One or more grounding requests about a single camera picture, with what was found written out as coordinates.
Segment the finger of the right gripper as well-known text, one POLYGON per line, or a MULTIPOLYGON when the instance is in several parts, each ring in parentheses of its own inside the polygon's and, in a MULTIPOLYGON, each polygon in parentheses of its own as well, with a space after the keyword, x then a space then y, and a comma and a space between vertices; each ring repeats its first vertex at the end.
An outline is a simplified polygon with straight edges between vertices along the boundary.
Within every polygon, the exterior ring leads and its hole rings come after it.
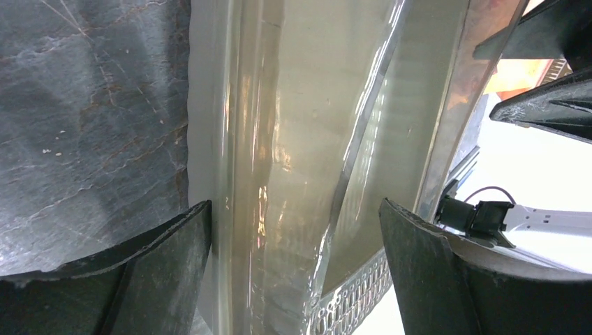
POLYGON ((502 101, 489 118, 590 144, 591 70, 578 70, 502 101))
POLYGON ((591 1, 543 1, 520 19, 501 58, 563 58, 573 70, 591 66, 591 1))

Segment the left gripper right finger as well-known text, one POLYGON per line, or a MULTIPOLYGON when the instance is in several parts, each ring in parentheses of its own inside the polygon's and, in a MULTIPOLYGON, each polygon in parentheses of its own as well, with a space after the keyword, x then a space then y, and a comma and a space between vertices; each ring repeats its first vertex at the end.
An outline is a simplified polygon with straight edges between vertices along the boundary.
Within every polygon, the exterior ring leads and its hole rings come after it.
POLYGON ((590 334, 591 276, 519 260, 384 199, 384 249, 406 334, 590 334))

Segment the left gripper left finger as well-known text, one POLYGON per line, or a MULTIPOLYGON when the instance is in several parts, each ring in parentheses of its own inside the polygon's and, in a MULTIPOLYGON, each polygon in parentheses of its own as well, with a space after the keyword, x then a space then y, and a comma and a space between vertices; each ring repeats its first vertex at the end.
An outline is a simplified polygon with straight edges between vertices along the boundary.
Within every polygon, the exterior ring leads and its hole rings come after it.
POLYGON ((1 277, 2 334, 190 334, 212 204, 48 272, 1 277))

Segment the grey translucent litter box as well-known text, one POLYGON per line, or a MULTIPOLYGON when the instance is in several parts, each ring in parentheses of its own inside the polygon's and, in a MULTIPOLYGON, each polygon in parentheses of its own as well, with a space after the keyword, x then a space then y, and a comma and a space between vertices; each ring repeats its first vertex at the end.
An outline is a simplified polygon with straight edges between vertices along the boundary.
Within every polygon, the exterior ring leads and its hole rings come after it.
POLYGON ((213 334, 310 334, 382 247, 385 196, 435 207, 442 117, 525 1, 192 1, 189 197, 213 203, 213 334))

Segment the pink litter bag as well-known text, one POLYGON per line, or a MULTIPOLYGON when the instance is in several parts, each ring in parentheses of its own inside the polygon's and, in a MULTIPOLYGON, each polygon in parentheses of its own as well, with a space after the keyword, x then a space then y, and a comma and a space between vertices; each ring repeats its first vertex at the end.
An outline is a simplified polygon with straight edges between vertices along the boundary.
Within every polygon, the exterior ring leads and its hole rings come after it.
POLYGON ((483 94, 495 94, 502 101, 525 93, 543 81, 553 59, 501 59, 485 85, 483 94))

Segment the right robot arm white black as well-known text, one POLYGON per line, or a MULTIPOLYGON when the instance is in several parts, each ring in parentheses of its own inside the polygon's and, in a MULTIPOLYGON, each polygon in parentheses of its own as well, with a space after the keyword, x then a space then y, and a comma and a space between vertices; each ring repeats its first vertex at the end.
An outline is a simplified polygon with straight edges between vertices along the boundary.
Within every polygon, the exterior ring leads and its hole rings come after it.
MULTIPOLYGON (((498 103, 490 119, 591 142, 591 2, 543 1, 475 46, 479 60, 564 58, 572 73, 498 103)), ((513 248, 505 232, 591 236, 591 213, 507 202, 471 205, 443 195, 436 222, 485 246, 513 248)))

